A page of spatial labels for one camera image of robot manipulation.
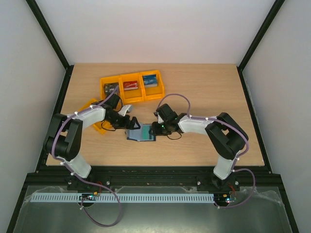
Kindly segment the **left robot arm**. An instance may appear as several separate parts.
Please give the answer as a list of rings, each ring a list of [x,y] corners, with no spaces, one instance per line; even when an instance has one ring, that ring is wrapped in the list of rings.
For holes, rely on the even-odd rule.
[[[79,112],[69,115],[54,114],[43,142],[44,150],[60,161],[72,175],[87,178],[91,165],[80,154],[82,132],[85,128],[104,121],[115,130],[140,129],[137,118],[128,115],[132,105],[124,105],[120,110],[115,110],[119,99],[116,94],[111,94]]]

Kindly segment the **blue leather card holder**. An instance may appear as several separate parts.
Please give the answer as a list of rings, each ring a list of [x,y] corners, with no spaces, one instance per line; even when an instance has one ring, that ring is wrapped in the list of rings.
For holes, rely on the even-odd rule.
[[[126,130],[125,134],[126,134],[126,138],[127,140],[132,140],[132,141],[138,141],[138,142],[144,142],[142,140],[142,127],[144,124],[141,124],[141,128],[140,129],[136,129],[136,130]]]

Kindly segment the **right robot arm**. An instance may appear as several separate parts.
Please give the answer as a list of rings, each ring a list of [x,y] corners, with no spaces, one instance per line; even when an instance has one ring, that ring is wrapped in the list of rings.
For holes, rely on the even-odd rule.
[[[215,176],[212,185],[223,190],[229,184],[229,175],[239,157],[249,150],[249,138],[246,132],[228,114],[202,117],[189,113],[177,114],[168,104],[163,104],[155,111],[157,121],[151,124],[149,133],[153,136],[169,136],[172,133],[198,133],[207,135],[219,157],[213,169]]]

